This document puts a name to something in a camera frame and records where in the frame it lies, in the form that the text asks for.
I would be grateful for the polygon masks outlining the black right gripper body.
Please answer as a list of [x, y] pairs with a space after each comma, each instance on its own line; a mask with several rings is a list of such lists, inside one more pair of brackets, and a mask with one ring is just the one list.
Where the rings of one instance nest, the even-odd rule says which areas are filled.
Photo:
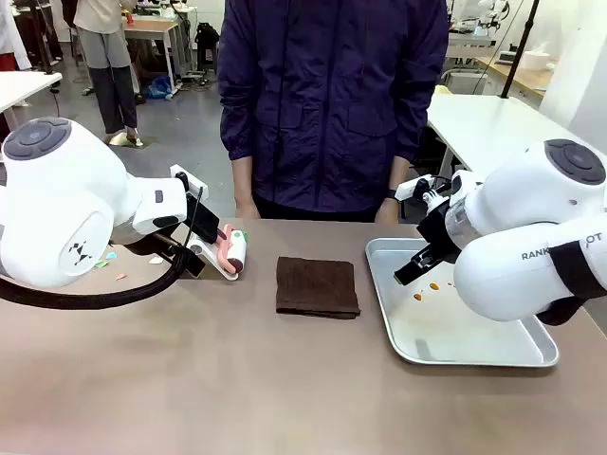
[[445, 200], [432, 209], [420, 222], [417, 230], [426, 240], [427, 246], [435, 246], [445, 251], [446, 256], [443, 262], [454, 264], [461, 249], [451, 240], [447, 232], [446, 214], [449, 207], [449, 201]]

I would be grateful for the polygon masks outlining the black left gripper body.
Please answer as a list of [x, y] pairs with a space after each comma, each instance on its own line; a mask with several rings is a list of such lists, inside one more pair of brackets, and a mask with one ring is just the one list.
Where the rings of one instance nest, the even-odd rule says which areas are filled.
[[186, 204], [187, 217], [184, 222], [188, 227], [186, 243], [196, 235], [203, 242], [214, 244], [219, 237], [219, 218], [190, 191], [186, 192]]

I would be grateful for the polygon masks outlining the person right hand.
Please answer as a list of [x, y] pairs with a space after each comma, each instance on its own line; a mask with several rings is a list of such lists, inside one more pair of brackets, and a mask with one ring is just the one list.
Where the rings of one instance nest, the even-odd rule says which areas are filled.
[[250, 191], [237, 191], [234, 195], [236, 216], [241, 219], [259, 219], [260, 213]]

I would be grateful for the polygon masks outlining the person left hand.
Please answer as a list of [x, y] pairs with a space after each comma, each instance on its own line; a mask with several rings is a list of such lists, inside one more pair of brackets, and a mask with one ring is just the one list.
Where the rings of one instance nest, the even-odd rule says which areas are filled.
[[377, 210], [375, 222], [382, 225], [397, 225], [399, 223], [399, 203], [392, 198], [386, 198]]

